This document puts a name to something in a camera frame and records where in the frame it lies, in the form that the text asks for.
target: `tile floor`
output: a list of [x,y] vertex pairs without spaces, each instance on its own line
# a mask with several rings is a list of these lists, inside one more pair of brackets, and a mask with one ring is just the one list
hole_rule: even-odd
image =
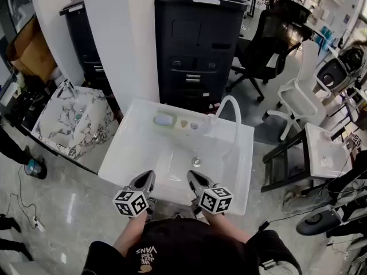
[[[256,31],[256,13],[254,19],[248,18],[245,24],[250,27],[248,38]],[[249,81],[243,82],[232,94],[241,107],[243,124],[255,127],[251,185],[246,214],[242,217],[228,217],[240,228],[255,234],[265,220],[286,217],[282,213],[282,200],[285,188],[261,193],[264,183],[262,157],[278,143],[278,135],[284,127],[279,119],[269,117],[263,122],[261,117],[267,109],[274,109],[278,101],[276,93],[280,84],[296,76],[299,68],[299,53],[289,56],[286,70],[268,85],[262,86],[266,99],[256,104],[257,94]],[[226,107],[222,117],[233,120],[231,107]],[[50,275],[80,274],[92,241],[101,240],[113,243],[124,229],[127,218],[116,214],[111,199],[119,190],[118,186],[108,183],[98,176],[84,171],[62,157],[55,157],[42,147],[27,139],[8,124],[5,130],[21,148],[30,146],[31,152],[42,155],[48,166],[48,177],[38,180],[26,176],[20,170],[22,197],[26,205],[37,206],[37,216],[45,226],[45,232],[31,229],[26,217],[20,211],[16,199],[11,200],[9,215],[14,217],[23,232],[0,231],[1,238],[13,239],[26,244],[37,263]],[[5,213],[9,204],[10,193],[19,193],[19,164],[0,155],[0,213]],[[33,207],[25,209],[32,217]],[[299,261],[303,274],[336,275],[350,260],[345,260],[345,248],[348,242],[337,244],[334,249],[326,247],[329,239],[325,235],[303,237],[295,231],[300,216],[271,224],[284,243]],[[342,237],[338,241],[347,241]],[[0,265],[10,275],[9,263],[26,260],[15,252],[0,251]]]

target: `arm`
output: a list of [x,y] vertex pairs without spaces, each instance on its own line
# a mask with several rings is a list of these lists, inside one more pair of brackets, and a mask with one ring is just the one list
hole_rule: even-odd
[[243,243],[246,243],[251,238],[249,234],[233,225],[225,216],[221,214],[213,215],[204,209],[202,209],[202,213],[209,224],[223,234]]
[[129,248],[139,241],[147,218],[147,211],[136,218],[131,218],[125,229],[115,241],[113,247],[120,252],[123,257],[126,257]]

